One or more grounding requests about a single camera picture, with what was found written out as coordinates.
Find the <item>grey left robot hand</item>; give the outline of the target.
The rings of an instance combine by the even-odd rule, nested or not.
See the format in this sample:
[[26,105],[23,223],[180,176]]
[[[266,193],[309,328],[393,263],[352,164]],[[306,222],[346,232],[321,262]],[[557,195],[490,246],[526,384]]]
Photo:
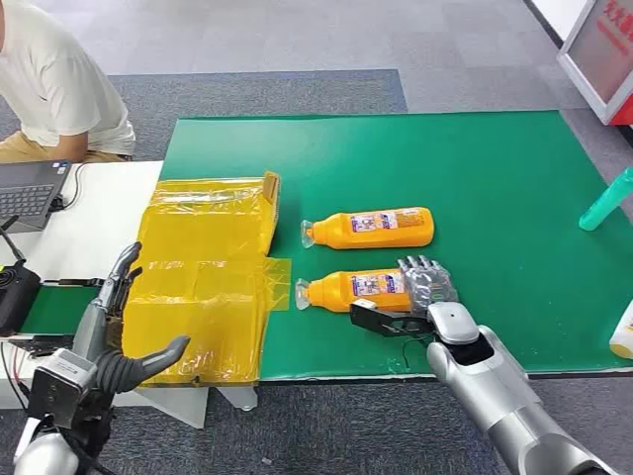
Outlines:
[[123,353],[123,313],[134,279],[143,272],[132,267],[141,248],[140,241],[125,248],[85,309],[73,338],[72,351],[96,367],[94,387],[103,393],[134,390],[179,362],[190,343],[189,336],[179,335],[162,350],[140,358]]

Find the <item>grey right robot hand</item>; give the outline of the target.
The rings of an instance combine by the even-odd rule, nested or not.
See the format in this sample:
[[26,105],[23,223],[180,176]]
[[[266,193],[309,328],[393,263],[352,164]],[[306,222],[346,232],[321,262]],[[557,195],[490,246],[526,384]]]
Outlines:
[[357,300],[350,307],[350,322],[385,337],[421,337],[435,330],[430,317],[431,305],[458,300],[450,272],[436,260],[408,255],[399,259],[398,266],[410,302],[408,311],[387,311],[376,304]]

